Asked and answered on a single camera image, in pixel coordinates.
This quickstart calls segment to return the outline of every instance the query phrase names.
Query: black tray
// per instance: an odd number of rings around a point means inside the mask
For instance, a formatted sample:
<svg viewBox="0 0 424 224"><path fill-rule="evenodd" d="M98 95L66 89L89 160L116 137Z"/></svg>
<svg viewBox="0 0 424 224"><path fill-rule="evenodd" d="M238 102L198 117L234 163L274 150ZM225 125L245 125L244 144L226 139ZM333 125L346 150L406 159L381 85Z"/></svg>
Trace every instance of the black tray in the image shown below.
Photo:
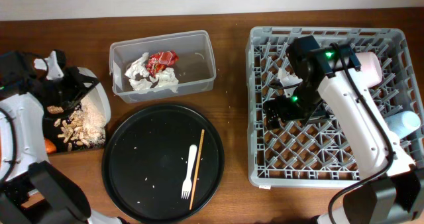
<svg viewBox="0 0 424 224"><path fill-rule="evenodd" d="M181 198L182 184L189 146L199 146L202 129L199 179L190 211L190 198ZM148 107L124 121L106 146L102 163L103 183L115 205L143 223L171 223L198 212L215 194L223 171L217 130L203 115L174 104Z"/></svg>

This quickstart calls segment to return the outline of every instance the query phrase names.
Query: chopstick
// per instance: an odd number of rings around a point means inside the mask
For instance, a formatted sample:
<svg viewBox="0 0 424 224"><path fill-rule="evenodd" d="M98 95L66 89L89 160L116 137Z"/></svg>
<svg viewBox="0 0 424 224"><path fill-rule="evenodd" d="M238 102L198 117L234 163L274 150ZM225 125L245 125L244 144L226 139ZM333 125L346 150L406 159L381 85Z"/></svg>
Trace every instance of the chopstick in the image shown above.
<svg viewBox="0 0 424 224"><path fill-rule="evenodd" d="M197 173L199 172L199 164L200 164L200 156L201 156L201 147L203 144L203 137L205 136L205 130L201 130L201 136L200 136L200 144L199 144L199 152L197 153L197 162L196 162L196 169L194 171L194 181L193 181L193 189L191 191L191 201L190 201L190 209L193 207L193 199L194 199L194 191L196 190L196 182L197 182Z"/></svg>

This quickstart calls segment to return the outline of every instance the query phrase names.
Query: table surface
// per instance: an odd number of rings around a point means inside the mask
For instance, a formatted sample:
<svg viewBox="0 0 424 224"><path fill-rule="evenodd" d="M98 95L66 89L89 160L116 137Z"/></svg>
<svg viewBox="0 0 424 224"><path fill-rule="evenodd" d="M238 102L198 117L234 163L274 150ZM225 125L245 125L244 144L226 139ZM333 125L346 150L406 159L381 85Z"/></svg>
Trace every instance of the table surface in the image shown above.
<svg viewBox="0 0 424 224"><path fill-rule="evenodd" d="M294 223L327 211L337 190L273 188L260 190L247 178L248 99L245 51L255 26L400 28L406 35L417 78L423 77L424 8L302 11L236 15L127 17L0 22L0 54L9 50L47 56L66 52L69 64L89 68L100 79L112 110L112 133L129 115L152 104L176 102L194 107L218 130L225 149L225 173L215 197L185 223ZM112 92L109 47L113 42L206 30L211 38L217 78L212 91L127 104ZM424 81L418 79L424 90ZM84 191L91 207L132 223L107 195L101 177L103 150L51 156L51 163ZM424 223L424 218L414 223Z"/></svg>

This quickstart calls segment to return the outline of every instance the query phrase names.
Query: fork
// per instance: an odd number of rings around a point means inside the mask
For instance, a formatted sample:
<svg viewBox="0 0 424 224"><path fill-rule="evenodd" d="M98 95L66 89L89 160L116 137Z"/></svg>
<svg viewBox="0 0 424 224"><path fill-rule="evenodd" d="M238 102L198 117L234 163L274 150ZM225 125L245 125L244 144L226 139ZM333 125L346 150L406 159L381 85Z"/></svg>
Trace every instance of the fork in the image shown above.
<svg viewBox="0 0 424 224"><path fill-rule="evenodd" d="M188 151L188 162L187 162L187 175L183 182L183 190L181 192L182 199L188 199L191 192L191 172L193 171L194 160L196 158L197 146L195 144L190 145Z"/></svg>

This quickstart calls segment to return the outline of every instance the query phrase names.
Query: gray plastic crate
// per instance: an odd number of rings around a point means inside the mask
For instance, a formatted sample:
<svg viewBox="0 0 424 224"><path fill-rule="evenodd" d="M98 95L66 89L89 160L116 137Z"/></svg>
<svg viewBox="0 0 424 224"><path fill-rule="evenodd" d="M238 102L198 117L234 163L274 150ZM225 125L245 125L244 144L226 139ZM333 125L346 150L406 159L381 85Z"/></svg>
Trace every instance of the gray plastic crate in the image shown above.
<svg viewBox="0 0 424 224"><path fill-rule="evenodd" d="M344 188L359 180L352 151L334 116L331 121L306 126L289 122L277 131L265 126L263 103L282 94L267 85L276 78L278 68L292 71L286 57L288 45L297 37L311 34L320 46L349 43L356 52L377 54L384 81L370 92L383 117L409 110L424 123L423 105L401 30L255 27L246 47L248 177L254 186ZM420 168L424 167L423 133L421 127L401 140Z"/></svg>

